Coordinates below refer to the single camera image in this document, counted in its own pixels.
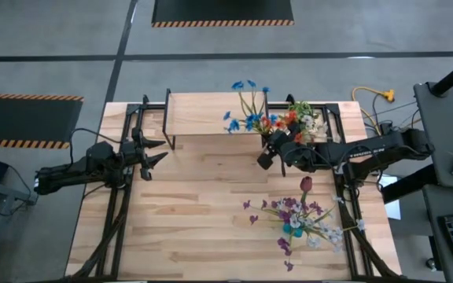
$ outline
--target concrete floor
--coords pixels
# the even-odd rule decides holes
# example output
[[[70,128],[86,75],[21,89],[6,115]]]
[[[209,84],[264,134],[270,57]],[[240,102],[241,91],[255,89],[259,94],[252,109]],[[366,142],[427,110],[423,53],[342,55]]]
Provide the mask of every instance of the concrete floor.
[[[129,0],[42,2],[0,0],[0,56],[116,54]],[[453,0],[293,0],[294,27],[168,28],[149,25],[153,1],[139,0],[126,54],[453,51]],[[113,62],[0,63],[0,93],[81,95],[78,127],[97,130]],[[355,86],[394,89],[384,111],[414,101],[415,83],[436,81],[453,69],[453,57],[309,59],[258,61],[144,61],[123,63],[114,101],[162,101],[175,92],[228,91],[233,81],[253,79],[301,100],[343,101]],[[358,94],[371,111],[372,94]],[[415,105],[381,115],[395,125]],[[89,134],[74,139],[75,158],[94,143]],[[29,184],[34,171],[67,162],[58,150],[0,149],[0,160],[16,167]],[[400,162],[388,173],[404,176],[427,164]],[[15,186],[24,189],[18,182]],[[9,219],[0,245],[0,281],[38,281],[64,274],[83,187],[40,197]],[[443,280],[424,260],[427,237],[393,229],[402,271],[410,278]]]

